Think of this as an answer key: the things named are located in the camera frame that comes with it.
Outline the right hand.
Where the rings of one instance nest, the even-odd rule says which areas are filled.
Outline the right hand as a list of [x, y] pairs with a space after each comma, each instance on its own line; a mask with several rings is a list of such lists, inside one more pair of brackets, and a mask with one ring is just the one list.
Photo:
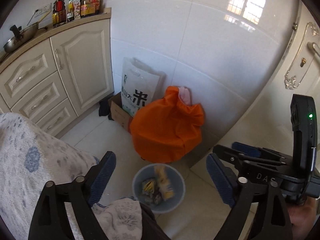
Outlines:
[[316, 220], [315, 198], [308, 197], [303, 205], [288, 205], [287, 210], [292, 224], [293, 239], [305, 239]]

